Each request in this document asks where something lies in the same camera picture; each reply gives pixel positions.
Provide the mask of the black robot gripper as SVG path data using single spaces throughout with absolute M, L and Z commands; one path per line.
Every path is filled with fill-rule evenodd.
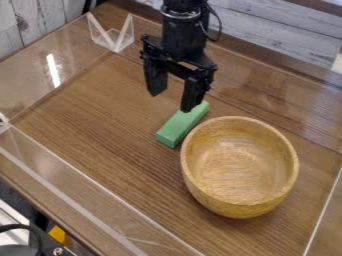
M 141 36 L 147 90 L 156 96 L 167 89 L 168 73 L 185 79 L 180 111 L 188 113 L 202 103 L 210 84 L 190 77 L 194 70 L 180 62 L 194 65 L 207 77 L 216 71 L 216 65 L 204 53 L 207 40 L 218 40 L 207 33 L 210 15 L 216 16 L 216 12 L 210 6 L 161 6 L 160 12 L 161 37 Z

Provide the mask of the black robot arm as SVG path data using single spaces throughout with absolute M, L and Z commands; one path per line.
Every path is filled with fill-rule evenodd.
M 211 89 L 218 65 L 206 55 L 210 15 L 208 0 L 163 0 L 161 36 L 144 34 L 140 59 L 148 92 L 159 95 L 168 87 L 168 74 L 184 80 L 180 111 L 190 112 Z

